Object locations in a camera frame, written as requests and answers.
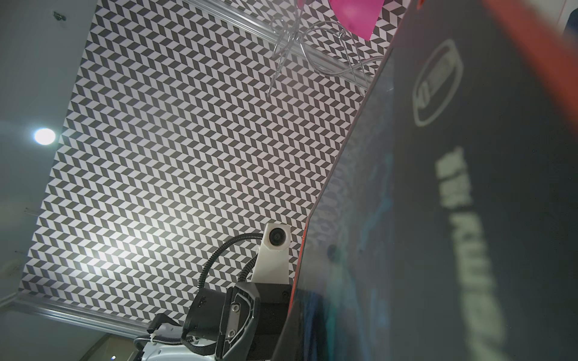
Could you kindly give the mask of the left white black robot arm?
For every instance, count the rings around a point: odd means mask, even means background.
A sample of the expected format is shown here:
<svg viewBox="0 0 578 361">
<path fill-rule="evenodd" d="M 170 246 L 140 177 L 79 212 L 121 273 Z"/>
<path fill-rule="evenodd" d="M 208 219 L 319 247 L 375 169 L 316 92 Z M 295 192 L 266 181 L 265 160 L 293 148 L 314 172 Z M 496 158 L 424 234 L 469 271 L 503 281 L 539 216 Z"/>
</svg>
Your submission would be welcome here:
<svg viewBox="0 0 578 361">
<path fill-rule="evenodd" d="M 202 289 L 184 323 L 157 314 L 133 343 L 136 360 L 269 360 L 287 318 L 289 284 Z"/>
</svg>

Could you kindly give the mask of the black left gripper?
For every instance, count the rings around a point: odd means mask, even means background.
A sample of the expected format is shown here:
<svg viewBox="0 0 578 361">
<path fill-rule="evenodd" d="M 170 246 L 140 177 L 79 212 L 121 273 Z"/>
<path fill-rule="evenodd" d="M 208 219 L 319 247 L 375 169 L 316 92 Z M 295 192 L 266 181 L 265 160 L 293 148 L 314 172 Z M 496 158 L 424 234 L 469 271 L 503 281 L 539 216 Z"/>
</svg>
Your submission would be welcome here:
<svg viewBox="0 0 578 361">
<path fill-rule="evenodd" d="M 202 289 L 189 308 L 182 343 L 213 341 L 216 360 L 271 360 L 287 319 L 292 286 L 240 282 L 225 293 Z"/>
</svg>

